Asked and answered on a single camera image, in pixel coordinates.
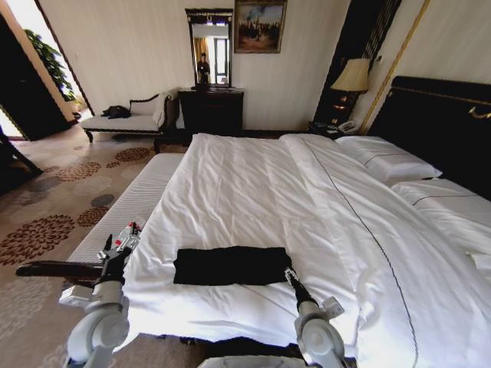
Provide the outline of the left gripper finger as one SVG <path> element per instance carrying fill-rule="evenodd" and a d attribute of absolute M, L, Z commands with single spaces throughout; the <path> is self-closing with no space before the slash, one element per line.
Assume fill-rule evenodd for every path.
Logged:
<path fill-rule="evenodd" d="M 109 234 L 103 248 L 97 253 L 99 260 L 105 264 L 114 258 L 113 235 Z"/>
<path fill-rule="evenodd" d="M 136 222 L 130 222 L 116 237 L 114 248 L 116 253 L 129 256 L 140 244 L 142 228 Z"/>

